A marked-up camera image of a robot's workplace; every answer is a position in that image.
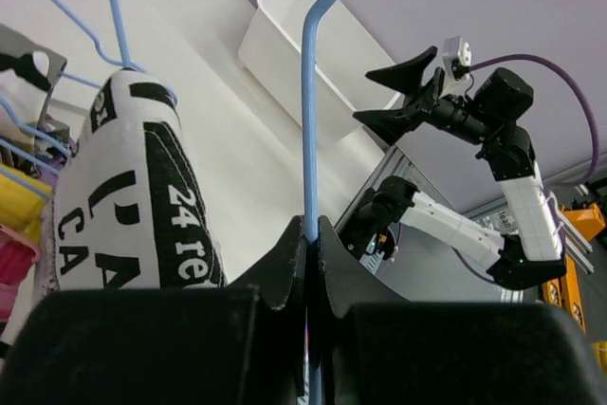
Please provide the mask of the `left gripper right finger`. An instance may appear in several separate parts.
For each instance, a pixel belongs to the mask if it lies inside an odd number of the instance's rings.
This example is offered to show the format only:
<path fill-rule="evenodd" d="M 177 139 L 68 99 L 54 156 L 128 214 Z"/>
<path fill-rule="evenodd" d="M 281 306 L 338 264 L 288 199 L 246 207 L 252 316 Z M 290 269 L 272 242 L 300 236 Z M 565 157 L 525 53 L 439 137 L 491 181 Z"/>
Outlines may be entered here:
<path fill-rule="evenodd" d="M 602 404 L 578 327 L 546 304 L 418 303 L 393 292 L 319 220 L 329 404 Z"/>

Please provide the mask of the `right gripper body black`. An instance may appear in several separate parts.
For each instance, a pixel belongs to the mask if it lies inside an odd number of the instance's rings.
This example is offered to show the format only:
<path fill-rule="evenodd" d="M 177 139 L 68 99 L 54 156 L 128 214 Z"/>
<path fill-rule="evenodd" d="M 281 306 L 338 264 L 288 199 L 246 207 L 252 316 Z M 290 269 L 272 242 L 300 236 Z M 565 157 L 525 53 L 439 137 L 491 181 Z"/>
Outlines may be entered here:
<path fill-rule="evenodd" d="M 404 116 L 427 123 L 463 123 L 469 116 L 461 96 L 443 94 L 446 71 L 437 67 L 431 79 L 404 107 Z"/>

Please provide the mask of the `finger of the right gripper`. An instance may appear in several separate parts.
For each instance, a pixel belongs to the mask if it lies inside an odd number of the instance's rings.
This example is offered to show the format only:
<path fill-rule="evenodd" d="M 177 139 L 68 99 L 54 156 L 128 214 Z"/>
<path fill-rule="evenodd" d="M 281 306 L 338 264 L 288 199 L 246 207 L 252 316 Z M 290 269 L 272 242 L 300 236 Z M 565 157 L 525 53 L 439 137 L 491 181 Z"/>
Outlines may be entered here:
<path fill-rule="evenodd" d="M 353 118 L 387 145 L 395 145 L 405 134 L 414 131 L 426 121 L 428 115 L 427 110 L 408 104 L 397 109 L 356 111 Z"/>
<path fill-rule="evenodd" d="M 436 46 L 430 46 L 409 61 L 370 70 L 365 77 L 402 95 L 413 96 L 421 89 L 424 72 L 436 58 L 437 52 Z"/>

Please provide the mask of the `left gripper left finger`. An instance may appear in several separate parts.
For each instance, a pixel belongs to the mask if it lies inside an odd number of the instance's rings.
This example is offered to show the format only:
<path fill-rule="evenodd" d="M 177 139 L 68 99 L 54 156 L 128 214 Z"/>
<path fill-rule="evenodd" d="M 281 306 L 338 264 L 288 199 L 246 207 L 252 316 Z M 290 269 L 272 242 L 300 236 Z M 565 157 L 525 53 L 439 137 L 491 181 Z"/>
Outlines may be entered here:
<path fill-rule="evenodd" d="M 5 404 L 293 404 L 304 393 L 303 220 L 222 288 L 56 292 L 1 372 Z"/>

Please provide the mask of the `black white newspaper print trousers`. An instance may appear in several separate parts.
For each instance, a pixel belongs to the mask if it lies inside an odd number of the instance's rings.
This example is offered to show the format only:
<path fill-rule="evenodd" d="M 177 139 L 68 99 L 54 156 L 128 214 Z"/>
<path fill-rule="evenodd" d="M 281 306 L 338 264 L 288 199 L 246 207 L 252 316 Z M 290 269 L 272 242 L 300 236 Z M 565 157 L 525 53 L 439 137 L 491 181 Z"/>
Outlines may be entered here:
<path fill-rule="evenodd" d="M 173 97 L 156 77 L 124 68 L 106 80 L 43 212 L 36 299 L 226 284 L 182 139 Z"/>

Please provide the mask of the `pink camouflage trousers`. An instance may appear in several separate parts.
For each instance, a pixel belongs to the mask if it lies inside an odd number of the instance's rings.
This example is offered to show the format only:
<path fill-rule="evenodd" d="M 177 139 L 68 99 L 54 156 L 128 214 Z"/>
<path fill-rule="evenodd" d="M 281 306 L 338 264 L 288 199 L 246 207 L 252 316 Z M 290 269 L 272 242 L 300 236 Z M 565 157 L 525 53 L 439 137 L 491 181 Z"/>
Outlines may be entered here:
<path fill-rule="evenodd" d="M 9 322 L 19 286 L 34 264 L 24 253 L 1 252 L 1 332 Z"/>

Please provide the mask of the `pink wire hanger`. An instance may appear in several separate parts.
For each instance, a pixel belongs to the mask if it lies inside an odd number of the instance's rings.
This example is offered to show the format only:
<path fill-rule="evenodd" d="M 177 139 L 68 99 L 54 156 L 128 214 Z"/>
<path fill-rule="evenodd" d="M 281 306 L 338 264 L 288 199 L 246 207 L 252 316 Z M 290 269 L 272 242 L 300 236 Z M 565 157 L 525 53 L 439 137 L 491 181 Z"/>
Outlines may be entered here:
<path fill-rule="evenodd" d="M 32 263 L 38 262 L 42 257 L 42 252 L 35 242 L 6 225 L 1 226 L 1 252 L 24 253 Z"/>

